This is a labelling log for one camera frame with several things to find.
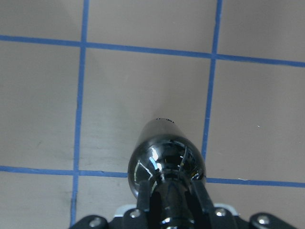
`tile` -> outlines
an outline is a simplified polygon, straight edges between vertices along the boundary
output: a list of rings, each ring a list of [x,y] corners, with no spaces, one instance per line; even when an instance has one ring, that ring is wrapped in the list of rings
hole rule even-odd
[[[79,49],[0,42],[3,166],[72,169]]]
[[[218,53],[305,61],[305,1],[223,2]]]
[[[211,52],[216,1],[91,0],[88,41]]]
[[[0,228],[67,228],[72,177],[0,172]]]
[[[304,182],[305,69],[217,62],[208,177]]]
[[[214,203],[233,206],[244,220],[249,221],[256,213],[267,212],[296,228],[304,226],[303,188],[207,183],[206,189]]]
[[[76,221],[87,215],[99,215],[110,222],[116,209],[126,204],[136,204],[127,178],[79,178]]]
[[[80,169],[126,172],[144,125],[174,120],[201,149],[209,60],[87,50]]]
[[[10,0],[1,3],[0,34],[81,39],[82,0]]]

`silver screw head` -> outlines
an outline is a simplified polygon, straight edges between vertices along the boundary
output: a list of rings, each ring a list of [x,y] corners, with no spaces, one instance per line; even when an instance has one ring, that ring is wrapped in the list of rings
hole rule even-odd
[[[215,215],[225,216],[225,209],[224,208],[217,208],[216,211],[215,211]]]
[[[261,216],[257,217],[257,221],[260,224],[269,224],[270,223],[270,219],[268,218],[268,216],[265,216],[265,215],[261,215]]]
[[[138,210],[138,209],[135,209],[134,211],[132,211],[131,213],[130,213],[130,217],[131,218],[137,218],[137,217],[139,217],[141,215],[141,212]]]
[[[101,223],[102,223],[101,218],[95,217],[93,220],[89,222],[89,227],[94,228],[99,226]]]

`grid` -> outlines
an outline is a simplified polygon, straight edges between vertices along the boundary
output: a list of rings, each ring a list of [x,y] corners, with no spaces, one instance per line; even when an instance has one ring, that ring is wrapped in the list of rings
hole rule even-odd
[[[214,28],[214,33],[213,33],[213,46],[212,46],[211,53],[189,52],[189,51],[180,51],[180,50],[169,50],[169,49],[159,49],[159,48],[148,48],[148,47],[138,47],[138,46],[126,46],[126,45],[117,45],[117,44],[87,42],[89,2],[90,2],[90,0],[83,1],[81,41],[80,42],[68,41],[68,40],[0,35],[0,41],[25,42],[25,43],[48,44],[48,45],[59,45],[59,46],[72,46],[72,47],[79,47],[79,49],[80,49],[77,110],[76,110],[75,133],[74,133],[73,170],[35,169],[35,168],[25,168],[25,167],[0,166],[0,171],[11,172],[11,173],[73,176],[73,187],[72,187],[72,197],[71,197],[71,225],[73,225],[75,223],[75,218],[76,218],[76,199],[77,199],[77,193],[78,193],[79,176],[127,177],[127,173],[123,173],[123,172],[79,170],[82,96],[83,96],[83,83],[84,83],[84,77],[85,77],[84,71],[85,71],[85,66],[86,66],[85,59],[86,59],[86,49],[87,48],[127,51],[127,52],[144,52],[144,53],[177,55],[177,56],[187,56],[187,57],[210,59],[211,60],[210,75],[209,75],[208,95],[207,95],[207,101],[206,101],[206,112],[205,112],[205,120],[204,120],[203,144],[202,144],[202,155],[204,158],[206,158],[206,153],[207,153],[209,123],[210,123],[213,86],[214,86],[214,75],[215,75],[215,68],[216,68],[217,60],[288,65],[288,66],[301,67],[301,68],[305,67],[305,62],[218,54],[217,46],[218,46],[218,37],[219,37],[219,30],[220,30],[220,24],[221,24],[221,12],[222,12],[222,5],[223,5],[222,0],[217,1],[216,14],[215,14],[216,15],[215,16],[215,28]],[[235,185],[305,188],[305,183],[271,181],[271,180],[269,180],[269,181],[241,180],[241,179],[223,179],[223,178],[208,177],[207,182],[208,183],[219,183],[219,184],[235,184]]]

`blue line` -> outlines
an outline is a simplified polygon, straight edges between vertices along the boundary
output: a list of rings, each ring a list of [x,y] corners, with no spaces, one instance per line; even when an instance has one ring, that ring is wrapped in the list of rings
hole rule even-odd
[[[73,47],[79,47],[81,44],[80,42],[77,41],[55,40],[55,39],[34,38],[34,37],[17,37],[17,36],[6,36],[6,35],[0,35],[0,41],[51,44],[51,45],[73,46]]]
[[[127,173],[120,172],[105,172],[105,171],[90,171],[80,170],[80,176],[93,176],[93,177],[127,177]]]
[[[88,42],[87,48],[95,49],[107,49],[116,51],[127,51],[127,52],[144,52],[152,54],[163,54],[163,55],[174,55],[174,56],[188,56],[197,58],[211,58],[211,54],[205,52],[191,52],[182,50],[171,50],[171,49],[157,49],[149,47],[138,47],[138,46],[128,46],[128,45],[118,45],[118,44],[105,44],[105,43],[93,43]]]
[[[263,64],[277,64],[277,65],[288,65],[288,66],[303,67],[303,68],[305,67],[305,62],[297,62],[297,61],[285,61],[285,60],[275,60],[275,59],[245,57],[245,56],[233,56],[233,55],[224,55],[224,54],[217,54],[216,58],[218,60],[226,60],[226,61],[240,61],[240,62],[254,62],[254,63],[263,63]]]
[[[24,167],[11,167],[11,166],[0,166],[0,171],[9,172],[9,173],[44,174],[44,175],[69,175],[69,176],[73,175],[72,170],[24,168]]]
[[[80,50],[80,65],[79,65],[79,78],[78,78],[78,90],[77,90],[77,109],[76,109],[76,118],[75,118],[73,187],[72,187],[72,198],[71,198],[70,226],[72,226],[75,223],[75,219],[76,219],[76,204],[77,204],[79,160],[80,160],[80,140],[81,140],[81,112],[82,112],[83,84],[84,84],[85,62],[86,62],[88,14],[89,14],[89,0],[84,0],[82,23],[81,23],[81,50]]]
[[[305,183],[287,182],[287,181],[207,178],[206,182],[207,183],[215,183],[215,184],[256,185],[256,186],[278,186],[278,187],[301,187],[301,188],[305,188]]]
[[[215,78],[215,69],[216,69],[216,56],[217,56],[222,5],[223,5],[223,1],[218,0],[217,7],[216,7],[215,28],[214,28],[213,46],[212,46],[212,59],[211,59],[211,64],[210,64],[208,95],[206,98],[203,140],[202,140],[202,149],[201,149],[201,153],[202,153],[204,160],[206,158],[206,150],[207,150],[208,135],[209,135],[210,116],[211,116],[211,108],[212,108],[212,96],[213,96],[213,87],[214,87],[214,78]]]

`floor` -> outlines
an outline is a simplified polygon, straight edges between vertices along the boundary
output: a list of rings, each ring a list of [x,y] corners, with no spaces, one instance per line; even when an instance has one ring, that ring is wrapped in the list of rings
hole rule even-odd
[[[214,202],[304,226],[305,1],[5,0],[0,228],[67,229],[136,202],[145,123],[201,150]]]

